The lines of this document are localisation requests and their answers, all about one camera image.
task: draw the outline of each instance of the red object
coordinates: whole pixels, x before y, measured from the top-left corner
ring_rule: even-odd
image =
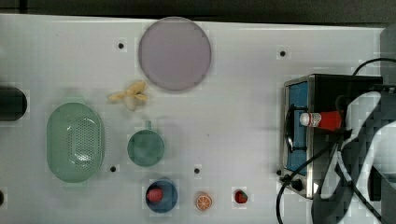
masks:
[[[163,198],[163,190],[162,189],[150,189],[148,194],[148,201],[151,203],[158,203]]]
[[[238,190],[234,198],[237,203],[246,203],[248,201],[248,196],[242,190]]]
[[[341,117],[338,111],[321,112],[318,128],[335,131],[341,127]]]
[[[303,113],[300,122],[304,126],[335,131],[341,127],[341,117],[338,111]]]

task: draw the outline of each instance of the purple lid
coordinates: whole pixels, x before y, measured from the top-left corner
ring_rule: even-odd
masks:
[[[193,21],[168,17],[143,34],[139,62],[156,85],[181,91],[198,85],[210,66],[211,48],[205,32]]]

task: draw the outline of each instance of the banana peel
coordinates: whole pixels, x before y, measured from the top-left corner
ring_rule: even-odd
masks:
[[[136,81],[135,83],[130,85],[126,91],[114,93],[108,96],[108,100],[111,102],[117,102],[123,100],[125,105],[130,110],[134,110],[135,103],[131,102],[133,99],[140,102],[146,102],[149,99],[147,95],[143,93],[145,89],[146,89],[145,81],[143,80]]]

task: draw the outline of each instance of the blue panel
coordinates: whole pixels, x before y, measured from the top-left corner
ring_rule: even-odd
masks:
[[[308,83],[302,82],[289,87],[289,106],[295,105],[298,107],[308,106]],[[300,124],[300,115],[304,111],[294,111],[294,142],[295,147],[306,147],[306,127]],[[306,151],[295,150],[289,153],[287,168],[295,171],[301,164],[306,162]],[[306,175],[304,168],[300,174]]]

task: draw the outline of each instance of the black dot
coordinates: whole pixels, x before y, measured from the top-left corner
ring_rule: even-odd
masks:
[[[3,192],[0,190],[0,206],[4,203],[4,194]]]

